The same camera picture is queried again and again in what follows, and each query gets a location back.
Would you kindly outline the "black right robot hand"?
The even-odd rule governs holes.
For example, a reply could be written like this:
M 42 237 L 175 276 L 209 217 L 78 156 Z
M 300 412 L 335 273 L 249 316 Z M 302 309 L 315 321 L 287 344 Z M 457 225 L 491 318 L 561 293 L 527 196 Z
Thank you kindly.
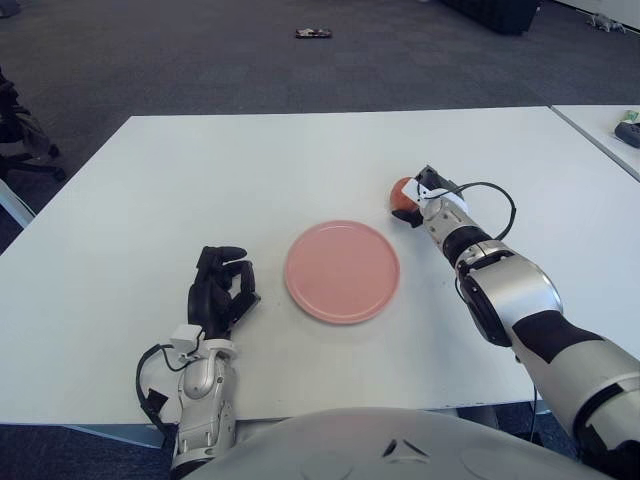
M 416 228 L 422 225 L 423 216 L 419 206 L 413 201 L 413 196 L 407 196 L 404 193 L 404 187 L 413 180 L 424 185 L 430 192 L 452 190 L 456 188 L 456 185 L 442 177 L 430 166 L 425 167 L 416 178 L 404 177 L 394 184 L 389 200 L 391 214 L 395 218 L 410 224 L 412 228 Z

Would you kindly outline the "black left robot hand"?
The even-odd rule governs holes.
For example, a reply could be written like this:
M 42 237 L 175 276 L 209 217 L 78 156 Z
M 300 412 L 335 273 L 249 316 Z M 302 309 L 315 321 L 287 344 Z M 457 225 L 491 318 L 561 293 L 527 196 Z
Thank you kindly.
M 188 323 L 204 331 L 204 339 L 231 339 L 236 323 L 259 301 L 253 264 L 240 247 L 205 246 L 188 292 Z

